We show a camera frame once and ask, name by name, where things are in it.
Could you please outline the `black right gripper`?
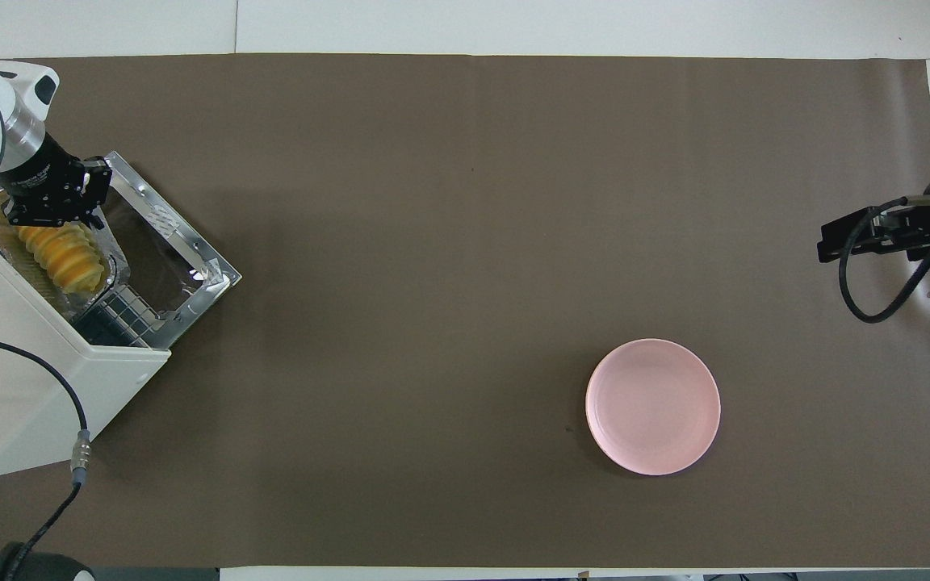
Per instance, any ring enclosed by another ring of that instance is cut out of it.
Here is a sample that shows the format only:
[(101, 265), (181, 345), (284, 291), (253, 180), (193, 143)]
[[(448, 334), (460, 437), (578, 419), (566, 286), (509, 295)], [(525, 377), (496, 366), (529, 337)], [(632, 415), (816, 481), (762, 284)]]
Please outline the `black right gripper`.
[(822, 225), (817, 242), (820, 264), (838, 261), (853, 235), (850, 254), (871, 253), (871, 236), (893, 251), (907, 250), (908, 261), (930, 257), (930, 195), (902, 198), (869, 208), (869, 224), (857, 231), (867, 212), (853, 212)]

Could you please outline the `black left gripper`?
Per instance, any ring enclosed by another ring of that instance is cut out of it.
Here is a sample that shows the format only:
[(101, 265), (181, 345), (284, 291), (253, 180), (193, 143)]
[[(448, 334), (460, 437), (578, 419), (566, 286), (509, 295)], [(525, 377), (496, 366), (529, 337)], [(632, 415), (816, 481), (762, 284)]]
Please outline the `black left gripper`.
[(47, 135), (28, 161), (1, 173), (1, 187), (10, 196), (3, 214), (15, 227), (36, 227), (38, 220), (81, 220), (88, 228), (105, 228), (96, 211), (106, 202), (111, 178), (106, 158), (79, 161)]

